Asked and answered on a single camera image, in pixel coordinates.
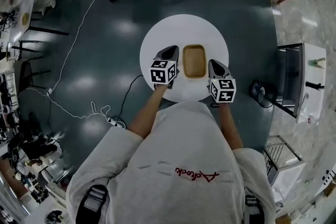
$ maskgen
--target black and white marker cube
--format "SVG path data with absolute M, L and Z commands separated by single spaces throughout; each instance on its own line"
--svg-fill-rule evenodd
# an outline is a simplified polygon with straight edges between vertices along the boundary
M 154 60 L 149 68 L 151 81 L 155 84 L 169 84 L 176 77 L 176 61 Z
M 212 79 L 210 93 L 216 103 L 232 103 L 236 95 L 235 79 Z

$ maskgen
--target round white table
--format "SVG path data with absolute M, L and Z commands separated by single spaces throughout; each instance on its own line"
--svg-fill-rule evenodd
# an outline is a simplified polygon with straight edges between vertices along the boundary
M 229 54 L 220 32 L 208 21 L 188 14 L 167 17 L 155 24 L 145 36 L 140 50 L 141 72 L 152 89 L 154 85 L 150 80 L 149 68 L 153 59 L 160 50 L 172 45 L 180 49 L 177 67 L 180 73 L 173 88 L 168 89 L 163 97 L 173 102 L 199 101 L 208 97 L 208 71 L 203 78 L 187 78 L 183 71 L 183 48 L 187 45 L 202 45 L 207 62 L 215 59 L 228 67 Z

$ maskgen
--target wooden tray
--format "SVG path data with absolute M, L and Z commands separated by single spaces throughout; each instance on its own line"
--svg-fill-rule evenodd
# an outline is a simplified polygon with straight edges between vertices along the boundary
M 183 48 L 183 71 L 187 78 L 199 79 L 206 74 L 206 57 L 202 45 L 187 45 Z

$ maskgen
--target black backpack strap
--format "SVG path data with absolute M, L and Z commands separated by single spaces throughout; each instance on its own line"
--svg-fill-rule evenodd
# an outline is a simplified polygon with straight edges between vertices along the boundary
M 264 224 L 265 214 L 259 199 L 245 188 L 244 224 Z
M 92 186 L 79 205 L 76 224 L 98 224 L 107 194 L 108 191 L 103 185 Z

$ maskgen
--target plug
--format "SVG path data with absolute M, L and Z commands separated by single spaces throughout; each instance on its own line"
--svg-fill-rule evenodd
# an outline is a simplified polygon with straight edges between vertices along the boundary
M 107 119 L 107 121 L 108 121 L 108 123 L 110 123 L 112 126 L 117 126 L 117 127 L 121 127 L 122 128 L 122 126 L 121 126 L 121 124 L 118 122 L 116 122 L 114 119 L 112 119 L 112 118 L 108 118 Z

